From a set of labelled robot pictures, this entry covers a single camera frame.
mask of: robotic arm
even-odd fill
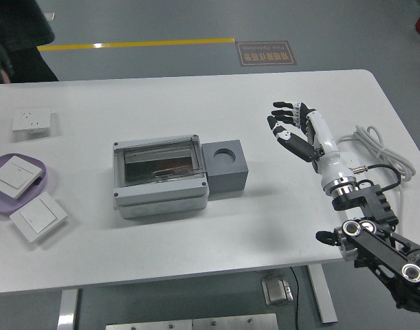
[[[400,172],[388,165],[346,167],[319,111],[304,103],[275,102],[274,106],[279,110],[273,111],[267,121],[277,141],[299,158],[312,162],[322,177],[323,191],[333,198],[335,210],[359,207],[364,214],[361,219],[345,221],[333,232],[317,232],[317,240],[339,246],[344,259],[354,260],[355,267],[367,267],[390,291],[397,308],[420,313],[420,245],[395,233],[399,221],[384,195],[400,184]],[[301,129],[307,141],[279,122]],[[397,183],[381,188],[370,181],[370,186],[360,188],[368,180],[358,182],[355,175],[380,166],[394,171]]]

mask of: white cable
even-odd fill
[[[376,139],[370,134],[373,130],[376,133]],[[356,131],[353,134],[344,135],[337,139],[337,144],[347,141],[361,142],[373,157],[377,158],[382,164],[391,165],[399,170],[403,182],[411,180],[412,176],[416,174],[415,167],[411,162],[402,157],[400,154],[392,151],[384,146],[382,136],[374,126],[369,126],[367,129],[356,126]],[[403,219],[404,215],[404,192],[402,186],[399,185],[399,218]]]

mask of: purple tray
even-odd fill
[[[0,157],[0,168],[8,161],[12,156],[17,156],[27,162],[38,166],[42,169],[42,174],[40,174],[41,181],[39,184],[32,184],[29,186],[22,195],[19,196],[18,199],[11,198],[8,195],[5,195],[3,192],[0,192],[0,213],[4,213],[7,215],[12,214],[13,212],[17,211],[19,208],[24,206],[27,202],[32,200],[33,198],[37,197],[40,191],[42,190],[43,186],[45,185],[46,181],[46,167],[44,163],[40,160],[21,155],[20,153],[8,153],[7,155],[3,155]]]

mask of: foot pedal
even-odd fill
[[[287,305],[294,301],[291,288],[285,276],[277,275],[262,280],[266,305]]]

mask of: wall socket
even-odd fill
[[[12,130],[42,133],[51,127],[51,111],[48,108],[21,109],[14,114]]]

